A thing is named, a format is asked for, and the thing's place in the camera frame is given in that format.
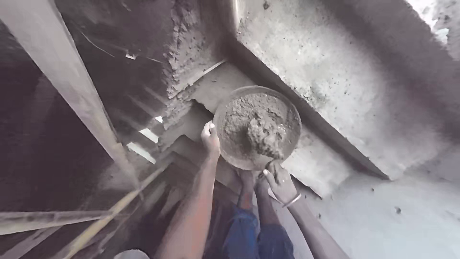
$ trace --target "wooden plank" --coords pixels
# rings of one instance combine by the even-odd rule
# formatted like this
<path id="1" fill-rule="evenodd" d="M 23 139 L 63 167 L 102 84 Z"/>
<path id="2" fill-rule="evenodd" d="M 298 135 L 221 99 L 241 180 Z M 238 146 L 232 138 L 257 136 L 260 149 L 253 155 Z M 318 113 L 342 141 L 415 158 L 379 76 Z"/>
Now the wooden plank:
<path id="1" fill-rule="evenodd" d="M 97 220 L 111 214 L 109 211 L 0 212 L 0 235 Z"/>
<path id="2" fill-rule="evenodd" d="M 139 182 L 118 142 L 74 41 L 51 0 L 0 1 L 0 18 L 134 186 Z"/>
<path id="3" fill-rule="evenodd" d="M 16 244 L 13 248 L 6 251 L 2 256 L 0 256 L 0 259 L 19 259 L 21 258 L 28 251 L 32 250 L 32 248 L 36 247 L 43 240 L 51 236 L 54 232 L 56 232 L 60 228 L 61 227 L 52 227 L 52 228 L 40 229 L 40 230 L 35 231 L 28 238 L 22 240 L 21 242 Z"/>
<path id="4" fill-rule="evenodd" d="M 91 224 L 91 226 L 89 226 L 85 231 L 83 231 L 83 233 L 76 237 L 69 245 L 54 255 L 53 259 L 72 258 L 72 256 L 80 251 L 86 245 L 86 243 L 88 243 L 102 228 L 104 228 L 115 216 L 117 216 L 124 208 L 126 208 L 134 200 L 134 198 L 136 198 L 142 192 L 142 190 L 144 190 L 150 183 L 152 183 L 152 181 L 155 180 L 155 178 L 157 178 L 168 166 L 169 164 L 155 170 L 151 175 L 142 181 L 139 189 L 126 194 L 125 197 L 113 205 L 113 207 L 109 209 L 109 211 L 112 212 L 109 216 Z"/>

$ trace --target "worker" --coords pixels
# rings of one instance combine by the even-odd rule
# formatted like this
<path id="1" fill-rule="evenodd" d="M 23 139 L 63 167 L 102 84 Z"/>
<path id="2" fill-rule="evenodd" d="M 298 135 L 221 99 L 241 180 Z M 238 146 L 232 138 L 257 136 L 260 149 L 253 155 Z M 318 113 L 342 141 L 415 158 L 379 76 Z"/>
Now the worker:
<path id="1" fill-rule="evenodd" d="M 207 150 L 207 158 L 193 182 L 190 195 L 182 202 L 172 218 L 155 255 L 156 259 L 201 259 L 203 257 L 211 220 L 216 166 L 220 156 L 220 142 L 212 121 L 204 126 L 201 139 Z M 263 178 L 255 180 L 251 171 L 240 172 L 241 193 L 222 248 L 223 258 L 294 258 L 293 245 L 273 209 L 268 188 L 271 188 L 275 197 L 291 212 L 314 259 L 349 258 L 311 213 L 306 200 L 300 198 L 301 195 L 289 173 L 278 161 L 269 163 L 263 174 Z M 258 238 L 256 237 L 257 218 L 251 212 L 253 191 L 256 193 L 259 207 Z M 148 258 L 144 253 L 142 255 L 143 257 L 120 256 L 119 258 Z"/>

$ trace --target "cement mortar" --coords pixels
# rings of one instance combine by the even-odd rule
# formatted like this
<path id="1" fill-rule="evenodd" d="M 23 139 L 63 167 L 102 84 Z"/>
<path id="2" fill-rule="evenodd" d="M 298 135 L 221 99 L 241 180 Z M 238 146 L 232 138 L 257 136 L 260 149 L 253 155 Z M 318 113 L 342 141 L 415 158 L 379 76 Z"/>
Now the cement mortar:
<path id="1" fill-rule="evenodd" d="M 288 107 L 280 99 L 267 94 L 248 94 L 227 106 L 223 141 L 232 141 L 233 155 L 243 159 L 266 155 L 284 158 L 282 143 L 288 117 Z"/>

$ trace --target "concrete wall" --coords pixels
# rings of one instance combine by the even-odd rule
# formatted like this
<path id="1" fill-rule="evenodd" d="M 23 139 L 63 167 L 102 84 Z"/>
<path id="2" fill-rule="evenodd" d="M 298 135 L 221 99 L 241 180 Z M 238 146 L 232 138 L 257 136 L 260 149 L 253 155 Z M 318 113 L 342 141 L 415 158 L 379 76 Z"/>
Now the concrete wall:
<path id="1" fill-rule="evenodd" d="M 418 172 L 390 182 L 355 174 L 332 198 L 307 197 L 351 258 L 460 258 L 460 186 L 439 177 Z"/>
<path id="2" fill-rule="evenodd" d="M 422 51 L 419 56 L 401 56 L 397 47 L 406 38 L 378 30 L 379 24 L 370 25 L 351 5 L 327 0 L 267 3 L 267 8 L 264 1 L 246 3 L 238 41 L 390 179 L 452 145 L 460 100 L 454 98 L 458 65 L 450 57 L 423 53 L 429 40 L 414 46 Z M 355 4 L 397 27 L 388 22 L 392 12 L 383 6 Z M 423 30 L 420 19 L 418 23 Z M 441 80 L 437 75 L 437 84 L 425 77 L 414 81 L 415 72 L 427 71 L 421 70 L 421 62 L 430 67 L 443 62 L 445 76 Z"/>

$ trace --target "bracelet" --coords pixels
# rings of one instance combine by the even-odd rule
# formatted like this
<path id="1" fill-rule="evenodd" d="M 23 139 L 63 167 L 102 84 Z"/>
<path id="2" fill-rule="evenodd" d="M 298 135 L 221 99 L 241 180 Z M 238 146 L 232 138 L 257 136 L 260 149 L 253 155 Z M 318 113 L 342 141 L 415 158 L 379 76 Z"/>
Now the bracelet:
<path id="1" fill-rule="evenodd" d="M 283 205 L 283 208 L 291 206 L 294 202 L 298 201 L 300 197 L 302 197 L 302 194 L 301 193 L 297 194 L 297 196 L 294 199 L 292 199 L 290 202 Z"/>

